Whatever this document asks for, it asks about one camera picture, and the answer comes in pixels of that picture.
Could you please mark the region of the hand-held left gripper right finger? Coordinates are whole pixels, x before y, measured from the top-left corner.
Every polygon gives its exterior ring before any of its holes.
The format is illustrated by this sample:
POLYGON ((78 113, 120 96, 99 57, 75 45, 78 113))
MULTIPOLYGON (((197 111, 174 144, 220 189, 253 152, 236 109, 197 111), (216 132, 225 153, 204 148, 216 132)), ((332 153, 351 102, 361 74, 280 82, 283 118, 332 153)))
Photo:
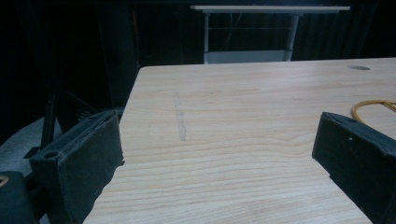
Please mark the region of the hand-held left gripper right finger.
POLYGON ((324 112, 312 157, 374 224, 396 224, 396 140, 324 112))

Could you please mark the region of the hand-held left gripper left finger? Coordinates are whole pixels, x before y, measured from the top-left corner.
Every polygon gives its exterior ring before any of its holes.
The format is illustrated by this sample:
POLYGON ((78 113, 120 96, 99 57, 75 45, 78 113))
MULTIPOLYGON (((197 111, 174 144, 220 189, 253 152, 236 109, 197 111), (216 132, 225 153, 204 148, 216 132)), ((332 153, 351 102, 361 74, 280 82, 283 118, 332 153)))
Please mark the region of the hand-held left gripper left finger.
POLYGON ((51 224, 82 224, 123 165, 115 111, 90 116, 29 159, 49 195, 51 224))

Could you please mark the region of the black tripod stand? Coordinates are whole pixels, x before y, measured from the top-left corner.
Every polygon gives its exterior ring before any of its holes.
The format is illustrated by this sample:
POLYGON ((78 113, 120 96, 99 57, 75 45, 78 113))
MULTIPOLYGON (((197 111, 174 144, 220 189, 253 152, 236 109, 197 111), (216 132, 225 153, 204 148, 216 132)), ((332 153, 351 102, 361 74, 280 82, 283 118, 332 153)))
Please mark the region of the black tripod stand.
POLYGON ((91 114, 99 112, 99 109, 93 107, 71 91, 67 91, 64 96, 51 92, 46 102, 40 145, 32 147, 25 154, 25 159, 31 158, 40 149, 43 149, 53 141, 56 121, 59 122, 63 133, 77 124, 78 116, 68 110, 71 103, 80 106, 84 111, 88 111, 91 114))

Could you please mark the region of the yellow rubber band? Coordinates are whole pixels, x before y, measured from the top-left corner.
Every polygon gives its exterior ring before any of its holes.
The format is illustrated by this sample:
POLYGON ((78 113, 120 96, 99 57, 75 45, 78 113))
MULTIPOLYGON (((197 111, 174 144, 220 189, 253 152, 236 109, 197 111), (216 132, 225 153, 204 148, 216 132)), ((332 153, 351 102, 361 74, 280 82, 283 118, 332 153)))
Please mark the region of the yellow rubber band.
POLYGON ((367 106, 367 105, 382 105, 396 113, 396 101, 376 99, 376 100, 361 101, 361 102, 353 105, 350 110, 351 117, 353 119, 363 123, 363 119, 359 115, 359 110, 362 107, 367 106))

